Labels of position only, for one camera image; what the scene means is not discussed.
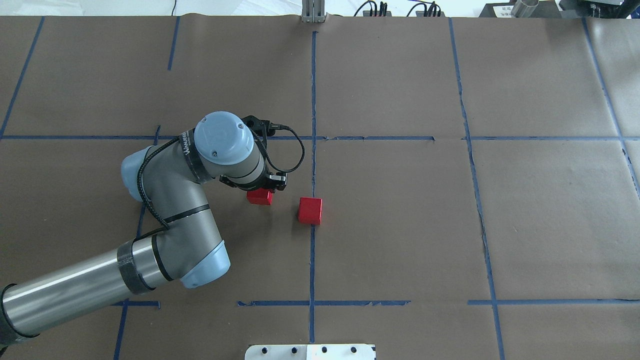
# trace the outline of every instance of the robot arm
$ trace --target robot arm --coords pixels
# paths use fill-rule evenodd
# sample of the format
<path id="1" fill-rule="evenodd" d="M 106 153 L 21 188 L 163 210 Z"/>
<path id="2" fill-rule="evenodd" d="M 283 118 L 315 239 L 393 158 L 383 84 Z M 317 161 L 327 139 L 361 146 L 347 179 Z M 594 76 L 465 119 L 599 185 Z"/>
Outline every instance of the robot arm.
<path id="1" fill-rule="evenodd" d="M 280 127 L 284 126 L 219 111 L 162 146 L 128 156 L 122 179 L 163 228 L 81 263 L 5 287 L 0 296 L 0 348 L 174 279 L 195 288 L 226 273 L 230 262 L 225 242 L 201 185 L 218 177 L 242 190 L 283 190 L 286 172 L 295 170 L 302 158 L 293 169 L 274 175 L 266 165 L 270 160 L 265 144 L 257 138 L 257 133 L 266 137 Z"/>

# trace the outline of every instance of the grid line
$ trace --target grid line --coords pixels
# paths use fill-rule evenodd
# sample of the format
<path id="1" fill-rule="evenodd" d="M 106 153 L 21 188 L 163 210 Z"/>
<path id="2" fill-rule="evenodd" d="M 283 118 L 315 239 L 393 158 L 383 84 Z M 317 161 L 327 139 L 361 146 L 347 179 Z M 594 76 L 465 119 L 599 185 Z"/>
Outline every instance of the grid line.
<path id="1" fill-rule="evenodd" d="M 178 41 L 178 29 L 180 28 L 180 17 L 175 17 L 175 27 L 173 28 L 173 42 L 171 42 L 171 52 L 169 53 L 169 64 L 167 65 L 167 71 L 171 71 L 173 66 L 173 54 L 175 53 L 175 43 Z"/>
<path id="2" fill-rule="evenodd" d="M 478 180 L 476 176 L 476 164 L 474 163 L 473 148 L 471 144 L 471 134 L 469 131 L 469 123 L 467 119 L 467 111 L 465 109 L 465 103 L 462 97 L 462 80 L 460 78 L 460 65 L 458 63 L 458 51 L 456 50 L 456 36 L 453 30 L 453 20 L 449 18 L 449 33 L 451 35 L 451 48 L 453 50 L 453 62 L 456 67 L 456 78 L 458 80 L 458 94 L 460 96 L 460 109 L 462 111 L 462 118 L 464 119 L 465 134 L 467 139 L 467 151 L 469 153 L 469 164 L 471 166 L 471 177 L 474 183 L 474 193 L 476 196 L 476 207 L 478 216 L 480 219 L 480 226 L 482 230 L 482 241 L 484 245 L 484 262 L 486 265 L 487 279 L 489 281 L 489 292 L 491 294 L 491 303 L 493 310 L 493 322 L 495 326 L 495 335 L 498 343 L 498 352 L 500 360 L 504 360 L 504 345 L 502 344 L 502 330 L 500 329 L 500 316 L 498 314 L 498 303 L 495 298 L 495 285 L 493 283 L 493 273 L 491 268 L 491 257 L 489 255 L 489 244 L 486 239 L 486 227 L 484 226 L 484 215 L 482 210 L 482 200 L 480 199 L 480 190 L 478 187 Z"/>
<path id="3" fill-rule="evenodd" d="M 160 136 L 160 126 L 156 128 L 156 133 L 153 136 L 154 138 L 154 146 L 158 144 L 158 138 Z M 138 228 L 136 229 L 136 237 L 139 237 L 142 233 L 142 223 L 145 218 L 145 210 L 146 207 L 144 204 L 140 206 L 140 217 L 138 218 Z M 125 299 L 117 304 L 122 303 L 122 314 L 120 315 L 120 326 L 118 326 L 118 336 L 116 337 L 116 348 L 113 351 L 113 360 L 120 359 L 120 348 L 122 347 L 122 338 L 124 337 L 124 327 L 127 322 L 127 312 L 129 310 L 129 299 Z"/>
<path id="4" fill-rule="evenodd" d="M 311 34 L 311 196 L 316 197 L 316 36 Z M 316 342 L 316 226 L 311 225 L 309 245 L 309 343 Z"/>
<path id="5" fill-rule="evenodd" d="M 411 300 L 315 300 L 314 306 L 405 306 Z M 245 306 L 309 306 L 307 300 L 256 300 L 238 301 L 239 307 Z"/>
<path id="6" fill-rule="evenodd" d="M 22 85 L 22 80 L 24 79 L 24 75 L 27 72 L 27 67 L 29 67 L 29 61 L 31 61 L 31 56 L 33 55 L 33 50 L 36 47 L 36 43 L 38 42 L 38 37 L 40 36 L 40 32 L 42 31 L 42 25 L 44 24 L 44 16 L 40 17 L 40 23 L 38 24 L 38 29 L 36 30 L 35 35 L 33 35 L 33 41 L 31 42 L 31 47 L 29 48 L 29 53 L 27 54 L 27 58 L 24 60 L 24 65 L 22 66 L 22 71 L 20 72 L 20 77 L 18 77 L 18 82 L 15 85 L 15 90 L 13 91 L 13 96 L 11 96 L 11 101 L 9 102 L 9 107 L 6 109 L 6 115 L 4 116 L 4 121 L 2 123 L 2 127 L 0 127 L 0 140 L 4 136 L 4 130 L 6 129 L 6 125 L 9 123 L 9 118 L 11 117 L 11 111 L 13 110 L 13 104 L 15 104 L 16 98 L 18 98 L 18 92 L 20 92 L 20 86 Z"/>
<path id="7" fill-rule="evenodd" d="M 618 140 L 620 141 L 620 146 L 622 146 L 622 153 L 625 157 L 625 161 L 627 162 L 627 167 L 629 168 L 631 181 L 633 182 L 634 187 L 636 188 L 636 195 L 638 196 L 638 199 L 640 199 L 640 186 L 638 185 L 636 171 L 634 170 L 634 167 L 631 164 L 631 159 L 629 158 L 629 152 L 627 151 L 627 145 L 625 144 L 624 137 L 622 136 L 620 125 L 618 124 L 618 117 L 616 116 L 616 112 L 613 109 L 613 104 L 611 103 L 611 98 L 609 97 L 609 91 L 607 90 L 607 85 L 604 83 L 604 78 L 602 77 L 602 72 L 600 71 L 600 64 L 598 63 L 598 58 L 596 57 L 596 53 L 593 50 L 593 44 L 591 43 L 591 35 L 589 34 L 589 26 L 587 25 L 587 19 L 585 17 L 582 18 L 582 27 L 584 28 L 584 35 L 587 38 L 587 46 L 589 48 L 589 53 L 591 54 L 591 59 L 593 60 L 593 65 L 596 68 L 596 73 L 598 74 L 598 80 L 600 81 L 602 92 L 604 93 L 605 100 L 607 101 L 607 107 L 609 109 L 609 113 L 611 114 L 611 118 L 613 119 L 613 126 L 616 128 L 616 133 L 618 134 Z"/>
<path id="8" fill-rule="evenodd" d="M 638 305 L 640 299 L 513 299 L 513 300 L 497 300 L 498 305 L 602 305 L 602 304 L 625 304 Z M 467 305 L 491 305 L 491 300 L 469 300 Z"/>
<path id="9" fill-rule="evenodd" d="M 158 140 L 171 140 L 172 135 L 158 136 Z M 151 135 L 4 135 L 3 140 L 155 140 Z M 302 140 L 316 141 L 436 141 L 434 136 L 301 136 Z M 295 136 L 269 136 L 268 140 L 298 140 Z M 619 141 L 615 136 L 471 136 L 472 141 Z M 624 141 L 640 141 L 640 136 L 622 136 Z"/>

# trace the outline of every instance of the black cable wire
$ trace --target black cable wire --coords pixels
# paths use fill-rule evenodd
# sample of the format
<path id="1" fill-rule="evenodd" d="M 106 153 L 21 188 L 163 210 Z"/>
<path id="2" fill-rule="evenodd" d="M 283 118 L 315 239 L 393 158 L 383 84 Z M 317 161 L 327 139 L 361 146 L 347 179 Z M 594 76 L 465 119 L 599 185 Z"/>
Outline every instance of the black cable wire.
<path id="1" fill-rule="evenodd" d="M 433 1 L 432 3 L 429 1 L 417 1 L 417 4 L 415 4 L 411 10 L 409 10 L 409 12 L 406 14 L 406 17 L 409 17 L 409 15 L 411 15 L 411 12 L 413 11 L 413 9 L 415 9 L 418 5 L 424 5 L 424 16 L 430 16 L 431 12 L 433 12 L 433 16 L 436 16 L 436 10 L 438 11 L 437 16 L 440 16 L 442 9 L 440 8 L 440 5 L 436 4 L 435 1 Z"/>
<path id="2" fill-rule="evenodd" d="M 409 10 L 409 12 L 406 14 L 406 17 L 409 17 L 409 15 L 411 15 L 411 12 L 413 11 L 413 9 L 417 8 L 420 5 L 424 6 L 424 13 L 426 15 L 427 14 L 427 3 L 417 3 L 411 8 L 411 10 Z"/>
<path id="3" fill-rule="evenodd" d="M 276 170 L 278 172 L 283 172 L 283 173 L 293 172 L 297 168 L 300 167 L 300 165 L 302 164 L 302 161 L 305 159 L 305 145 L 302 143 L 302 139 L 300 138 L 300 136 L 298 136 L 298 134 L 296 134 L 294 129 L 291 129 L 289 126 L 286 126 L 286 125 L 278 125 L 278 127 L 281 130 L 290 131 L 293 134 L 293 136 L 296 137 L 296 139 L 300 143 L 300 147 L 302 148 L 302 155 L 300 156 L 300 160 L 299 160 L 298 164 L 296 166 L 292 167 L 291 169 L 288 169 L 288 170 L 282 170 L 282 169 L 276 167 L 273 164 L 273 162 L 271 162 L 271 158 L 269 157 L 269 154 L 267 153 L 267 149 L 266 149 L 266 147 L 267 147 L 267 138 L 266 138 L 267 129 L 266 128 L 263 129 L 264 140 L 262 140 L 262 141 L 259 139 L 259 136 L 258 136 L 258 134 L 255 133 L 255 131 L 253 131 L 252 129 L 250 129 L 250 130 L 251 130 L 251 133 L 253 134 L 254 139 L 256 139 L 256 144 L 258 145 L 258 148 L 259 148 L 260 152 L 263 153 L 264 157 L 269 162 L 269 165 L 271 165 L 271 167 L 274 170 Z M 167 222 L 164 221 L 162 216 L 160 216 L 160 214 L 158 214 L 156 209 L 154 209 L 153 205 L 151 205 L 151 203 L 149 201 L 149 197 L 147 196 L 147 193 L 145 192 L 145 189 L 142 186 L 142 174 L 144 173 L 145 168 L 147 167 L 147 165 L 151 162 L 151 160 L 153 158 L 155 158 L 156 155 L 158 155 L 160 152 L 162 152 L 163 150 L 165 150 L 169 146 L 173 145 L 174 143 L 178 142 L 179 140 L 180 140 L 180 138 L 178 136 L 176 136 L 175 138 L 173 138 L 170 141 L 168 141 L 166 144 L 164 144 L 164 145 L 160 146 L 159 148 L 157 148 L 154 152 L 152 152 L 149 156 L 147 156 L 145 158 L 145 160 L 140 165 L 140 168 L 138 169 L 138 176 L 137 176 L 136 184 L 138 185 L 138 193 L 140 194 L 140 197 L 142 198 L 142 203 L 145 205 L 146 209 L 149 210 L 151 215 L 153 215 L 153 217 L 160 223 L 160 225 L 162 225 L 162 227 L 159 227 L 159 228 L 157 228 L 155 230 L 149 231 L 148 233 L 145 233 L 145 234 L 142 234 L 140 236 L 137 236 L 134 239 L 134 241 L 140 240 L 140 239 L 144 239 L 146 237 L 149 237 L 149 236 L 152 236 L 154 234 L 160 233 L 161 231 L 169 230 L 169 224 L 167 224 Z"/>
<path id="4" fill-rule="evenodd" d="M 358 10 L 356 10 L 356 13 L 353 14 L 353 16 L 358 16 L 358 12 L 366 5 L 369 4 L 369 6 L 371 6 L 371 11 L 373 13 L 377 13 L 378 12 L 378 4 L 376 4 L 375 1 L 369 0 L 369 1 L 365 1 L 364 4 L 360 5 L 360 7 L 358 8 Z"/>
<path id="5" fill-rule="evenodd" d="M 159 148 L 157 148 L 154 152 L 151 153 L 151 155 L 147 156 L 145 158 L 145 160 L 142 161 L 142 164 L 140 165 L 140 168 L 138 169 L 137 185 L 138 185 L 138 193 L 140 194 L 140 197 L 142 198 L 142 203 L 145 205 L 147 210 L 149 210 L 151 215 L 153 215 L 154 218 L 156 218 L 156 220 L 162 225 L 162 227 L 160 227 L 158 229 L 155 229 L 153 231 L 149 231 L 146 234 L 140 235 L 140 236 L 136 237 L 135 240 L 144 239 L 147 236 L 151 236 L 153 234 L 157 234 L 157 233 L 159 233 L 161 231 L 169 230 L 169 224 L 167 224 L 166 221 L 164 221 L 164 219 L 160 216 L 160 214 L 157 213 L 156 209 L 154 209 L 153 205 L 151 205 L 151 203 L 149 202 L 149 197 L 147 197 L 147 193 L 145 192 L 145 188 L 142 186 L 142 173 L 145 171 L 145 168 L 147 167 L 149 162 L 151 162 L 151 160 L 153 158 L 155 158 L 156 155 L 158 155 L 162 150 L 165 150 L 167 147 L 169 147 L 169 146 L 173 145 L 174 143 L 176 143 L 178 140 L 180 140 L 180 138 L 178 136 L 176 136 L 175 138 L 173 138 L 170 141 L 168 141 L 166 144 L 164 144 L 164 145 L 160 146 Z"/>
<path id="6" fill-rule="evenodd" d="M 427 12 L 426 16 L 431 17 L 431 14 L 433 14 L 433 16 L 435 17 L 435 15 L 436 15 L 436 3 L 431 3 L 431 6 L 429 6 L 429 11 Z"/>
<path id="7" fill-rule="evenodd" d="M 269 157 L 269 154 L 267 153 L 267 149 L 264 147 L 264 145 L 262 144 L 262 141 L 260 141 L 258 134 L 255 133 L 255 131 L 251 130 L 251 134 L 253 134 L 253 137 L 256 139 L 256 144 L 258 145 L 258 149 L 260 150 L 260 152 L 262 153 L 262 155 L 264 155 L 264 157 L 267 159 L 267 162 L 269 163 L 269 165 L 271 165 L 271 167 L 273 168 L 273 170 L 276 170 L 277 172 L 283 172 L 283 173 L 289 173 L 289 172 L 294 172 L 297 168 L 300 167 L 300 165 L 302 164 L 302 161 L 305 159 L 305 144 L 302 143 L 302 139 L 300 138 L 300 136 L 298 136 L 298 134 L 296 134 L 296 132 L 294 131 L 294 129 L 291 129 L 289 126 L 286 125 L 278 125 L 280 126 L 281 130 L 287 130 L 289 132 L 291 132 L 293 134 L 293 136 L 296 137 L 297 141 L 300 143 L 300 147 L 302 148 L 302 155 L 300 156 L 300 160 L 298 161 L 298 164 L 296 164 L 296 166 L 288 169 L 288 170 L 282 170 L 280 168 L 278 168 L 277 166 L 275 166 L 272 162 L 271 162 L 271 158 Z M 263 133 L 265 136 L 263 136 L 264 138 L 264 142 L 266 143 L 267 138 L 266 138 L 266 133 Z"/>

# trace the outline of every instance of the table surface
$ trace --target table surface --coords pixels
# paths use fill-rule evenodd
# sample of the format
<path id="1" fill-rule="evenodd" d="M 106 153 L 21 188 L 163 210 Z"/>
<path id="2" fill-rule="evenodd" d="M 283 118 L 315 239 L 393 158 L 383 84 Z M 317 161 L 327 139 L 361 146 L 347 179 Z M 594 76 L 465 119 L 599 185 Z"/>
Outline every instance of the table surface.
<path id="1" fill-rule="evenodd" d="M 270 207 L 206 185 L 231 269 L 10 348 L 12 359 L 637 359 L 640 23 L 0 18 L 0 283 L 156 227 L 128 154 L 227 110 L 308 157 Z M 295 164 L 291 138 L 269 143 Z M 299 224 L 300 197 L 324 201 Z"/>

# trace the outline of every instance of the red block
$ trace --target red block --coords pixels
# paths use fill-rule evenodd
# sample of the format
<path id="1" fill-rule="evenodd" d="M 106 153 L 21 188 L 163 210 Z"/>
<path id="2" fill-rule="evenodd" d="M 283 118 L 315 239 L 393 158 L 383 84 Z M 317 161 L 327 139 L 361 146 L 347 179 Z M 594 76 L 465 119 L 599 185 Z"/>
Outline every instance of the red block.
<path id="1" fill-rule="evenodd" d="M 298 221 L 302 224 L 320 225 L 322 221 L 322 199 L 301 197 L 298 208 Z"/>
<path id="2" fill-rule="evenodd" d="M 246 192 L 246 199 L 255 205 L 271 205 L 273 193 L 271 190 L 258 189 L 252 192 Z"/>

